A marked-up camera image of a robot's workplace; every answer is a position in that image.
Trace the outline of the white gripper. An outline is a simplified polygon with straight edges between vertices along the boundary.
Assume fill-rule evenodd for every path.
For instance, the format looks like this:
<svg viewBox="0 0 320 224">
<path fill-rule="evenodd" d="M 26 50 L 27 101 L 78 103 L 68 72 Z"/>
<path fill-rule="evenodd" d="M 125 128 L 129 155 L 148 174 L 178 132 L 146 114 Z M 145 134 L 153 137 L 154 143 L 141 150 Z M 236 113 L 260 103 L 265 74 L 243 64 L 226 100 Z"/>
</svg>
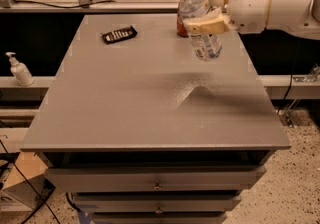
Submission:
<svg viewBox="0 0 320 224">
<path fill-rule="evenodd" d="M 228 3 L 229 16 L 217 8 L 202 17 L 187 18 L 184 20 L 187 31 L 196 34 L 223 34 L 230 29 L 230 19 L 241 34 L 259 34 L 266 27 L 270 0 L 209 0 L 209 3 L 220 8 Z"/>
</svg>

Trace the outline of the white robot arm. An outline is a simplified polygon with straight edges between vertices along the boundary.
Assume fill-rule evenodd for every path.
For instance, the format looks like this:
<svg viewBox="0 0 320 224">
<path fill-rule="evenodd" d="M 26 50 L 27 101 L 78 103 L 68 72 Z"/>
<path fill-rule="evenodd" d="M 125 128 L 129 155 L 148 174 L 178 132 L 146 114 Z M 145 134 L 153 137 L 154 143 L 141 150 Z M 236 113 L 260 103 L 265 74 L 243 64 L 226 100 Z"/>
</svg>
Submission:
<svg viewBox="0 0 320 224">
<path fill-rule="evenodd" d="M 259 34 L 280 30 L 292 36 L 319 40 L 319 0 L 224 0 L 223 6 L 200 18 L 184 21 L 198 34 Z"/>
</svg>

